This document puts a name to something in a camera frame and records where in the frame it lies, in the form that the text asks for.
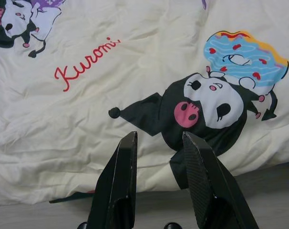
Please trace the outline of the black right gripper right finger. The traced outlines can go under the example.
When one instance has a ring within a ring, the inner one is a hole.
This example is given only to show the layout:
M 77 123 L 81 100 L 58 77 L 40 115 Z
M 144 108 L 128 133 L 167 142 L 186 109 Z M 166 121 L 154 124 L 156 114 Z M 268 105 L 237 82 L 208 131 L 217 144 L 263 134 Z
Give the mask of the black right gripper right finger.
M 258 224 L 231 173 L 208 143 L 183 133 L 190 196 L 200 229 L 257 229 Z

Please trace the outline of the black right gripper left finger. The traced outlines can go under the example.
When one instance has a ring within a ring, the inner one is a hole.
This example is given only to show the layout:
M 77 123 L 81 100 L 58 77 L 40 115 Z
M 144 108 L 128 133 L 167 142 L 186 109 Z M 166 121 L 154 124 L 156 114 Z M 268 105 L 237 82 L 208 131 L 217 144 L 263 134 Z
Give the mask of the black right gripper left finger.
M 123 137 L 96 184 L 89 229 L 132 229 L 135 222 L 137 132 Z

